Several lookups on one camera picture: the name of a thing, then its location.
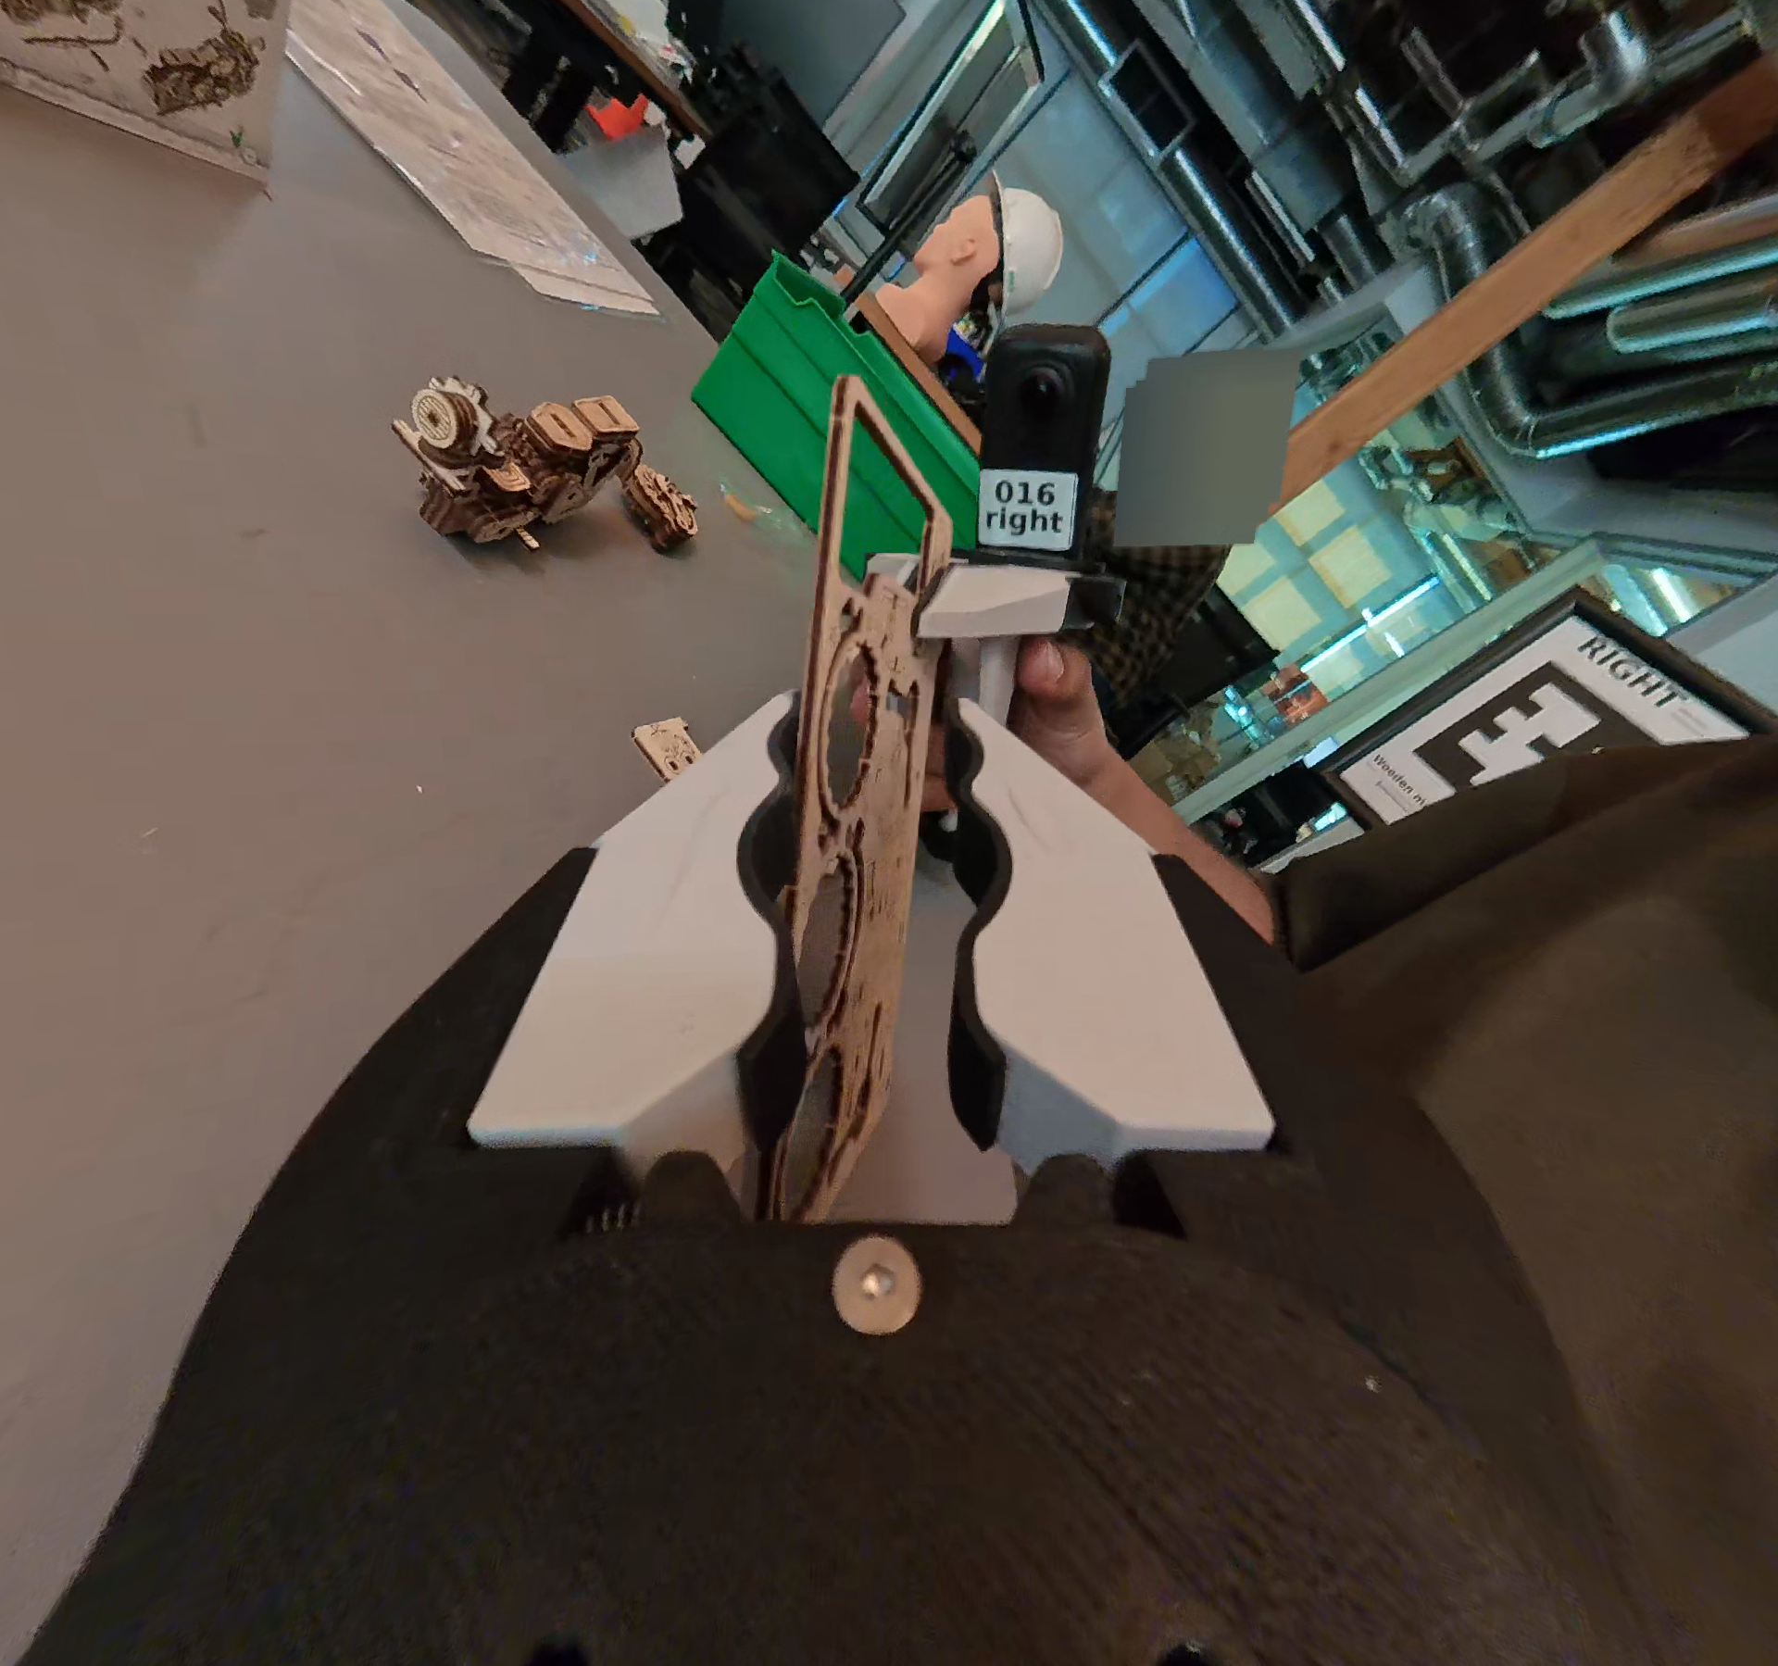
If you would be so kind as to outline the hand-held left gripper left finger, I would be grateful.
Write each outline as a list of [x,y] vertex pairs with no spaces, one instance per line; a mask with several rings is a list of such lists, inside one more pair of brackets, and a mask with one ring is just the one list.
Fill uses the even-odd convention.
[[740,1047],[775,997],[777,940],[740,840],[782,782],[771,697],[592,845],[467,1120],[480,1149],[601,1147],[626,1174],[671,1153],[746,1155]]

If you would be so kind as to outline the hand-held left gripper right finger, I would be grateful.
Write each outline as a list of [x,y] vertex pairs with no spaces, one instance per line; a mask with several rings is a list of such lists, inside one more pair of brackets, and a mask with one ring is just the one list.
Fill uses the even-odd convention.
[[1261,1151],[1275,1120],[1156,857],[973,701],[946,711],[959,932],[952,1113],[1023,1174],[1052,1159]]

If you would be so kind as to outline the wooden puzzle parts sheet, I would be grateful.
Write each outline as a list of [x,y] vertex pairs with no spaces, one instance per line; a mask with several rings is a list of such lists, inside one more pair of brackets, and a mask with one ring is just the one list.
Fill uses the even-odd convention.
[[[921,515],[907,578],[840,566],[855,434]],[[894,1061],[938,645],[915,634],[950,520],[855,376],[832,386],[803,686],[765,732],[775,788],[740,834],[775,990],[738,1053],[757,1221],[828,1219],[877,1128]]]

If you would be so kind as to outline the grey desk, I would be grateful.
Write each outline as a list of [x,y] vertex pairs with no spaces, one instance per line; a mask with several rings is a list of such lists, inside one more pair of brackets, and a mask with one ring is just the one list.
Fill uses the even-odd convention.
[[[800,666],[811,541],[690,403],[713,341],[476,60],[380,0],[630,270],[471,253],[292,68],[249,180],[3,89],[3,1663],[132,1474],[249,1213],[353,1065],[565,851]],[[611,395],[698,503],[544,553],[417,518],[453,374]]]

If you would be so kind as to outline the person's right hand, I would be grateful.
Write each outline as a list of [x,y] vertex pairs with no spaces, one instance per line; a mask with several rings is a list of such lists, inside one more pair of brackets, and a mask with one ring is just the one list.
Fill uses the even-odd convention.
[[1050,638],[1019,643],[1007,726],[1075,790],[1111,811],[1131,772],[1113,753],[1092,670],[1077,647]]

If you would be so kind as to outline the wooden side table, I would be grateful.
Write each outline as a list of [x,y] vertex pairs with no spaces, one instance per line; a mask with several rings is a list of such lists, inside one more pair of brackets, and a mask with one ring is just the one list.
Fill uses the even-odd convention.
[[948,428],[961,439],[965,451],[969,455],[979,455],[980,434],[977,426],[955,405],[936,372],[927,366],[921,355],[900,336],[900,328],[886,316],[877,295],[857,295],[857,299],[850,303],[850,318],[867,328],[892,355],[932,409],[942,414]]

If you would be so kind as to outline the mannequin head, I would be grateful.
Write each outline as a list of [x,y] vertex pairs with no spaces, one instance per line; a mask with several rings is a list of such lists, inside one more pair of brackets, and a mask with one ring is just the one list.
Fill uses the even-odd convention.
[[957,203],[913,255],[913,284],[898,299],[902,336],[927,364],[942,357],[948,334],[965,316],[977,289],[994,274],[1000,239],[992,201]]

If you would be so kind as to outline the white hard hat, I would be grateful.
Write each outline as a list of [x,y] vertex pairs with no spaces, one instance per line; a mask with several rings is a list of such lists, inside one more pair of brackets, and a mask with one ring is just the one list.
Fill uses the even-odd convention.
[[1006,187],[988,176],[988,201],[996,230],[996,311],[1017,318],[1042,301],[1061,268],[1059,216],[1036,193]]

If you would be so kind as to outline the green plastic bin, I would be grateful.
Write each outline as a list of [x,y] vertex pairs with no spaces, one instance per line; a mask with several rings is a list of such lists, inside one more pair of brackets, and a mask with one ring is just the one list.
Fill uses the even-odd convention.
[[773,255],[692,403],[809,528],[823,499],[832,388],[859,378],[950,520],[952,549],[975,547],[979,461],[888,349],[853,330],[840,299]]

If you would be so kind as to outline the small wooden wheel assembly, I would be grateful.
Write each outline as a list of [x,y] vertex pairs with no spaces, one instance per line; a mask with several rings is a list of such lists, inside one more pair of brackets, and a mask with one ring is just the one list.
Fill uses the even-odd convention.
[[696,501],[644,461],[621,482],[619,495],[630,522],[657,553],[673,553],[696,538]]

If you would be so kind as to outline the wooden model motorcycle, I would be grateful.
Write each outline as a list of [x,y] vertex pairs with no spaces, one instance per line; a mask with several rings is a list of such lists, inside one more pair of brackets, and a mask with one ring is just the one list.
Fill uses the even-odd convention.
[[432,378],[390,432],[419,468],[419,518],[442,538],[538,549],[536,524],[580,511],[607,480],[632,476],[640,428],[611,397],[509,414],[484,389]]

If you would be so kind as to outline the silver ventilation ducts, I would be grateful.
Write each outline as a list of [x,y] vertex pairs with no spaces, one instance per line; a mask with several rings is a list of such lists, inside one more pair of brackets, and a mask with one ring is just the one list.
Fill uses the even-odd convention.
[[[1433,314],[1721,82],[1773,0],[1036,0],[1263,338]],[[1773,495],[1773,134],[1433,395],[1521,459]]]

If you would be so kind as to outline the wooden ceiling beam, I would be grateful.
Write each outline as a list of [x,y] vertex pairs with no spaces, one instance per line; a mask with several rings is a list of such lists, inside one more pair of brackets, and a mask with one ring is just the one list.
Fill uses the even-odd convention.
[[1762,55],[1463,286],[1454,301],[1304,418],[1286,438],[1277,505],[1356,455],[1556,295],[1771,137],[1775,57]]

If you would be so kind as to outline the framed black-white marker poster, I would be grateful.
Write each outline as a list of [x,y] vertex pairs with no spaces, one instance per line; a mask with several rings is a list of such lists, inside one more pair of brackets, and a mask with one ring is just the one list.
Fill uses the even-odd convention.
[[1773,713],[1581,590],[1390,709],[1315,772],[1363,832],[1550,759],[1768,738]]

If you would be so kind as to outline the plastic-sleeved paper sheets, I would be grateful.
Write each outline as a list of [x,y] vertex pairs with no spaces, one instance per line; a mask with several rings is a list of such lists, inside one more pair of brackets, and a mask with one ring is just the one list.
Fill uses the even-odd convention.
[[382,0],[292,0],[284,45],[469,251],[540,297],[655,318],[642,284]]

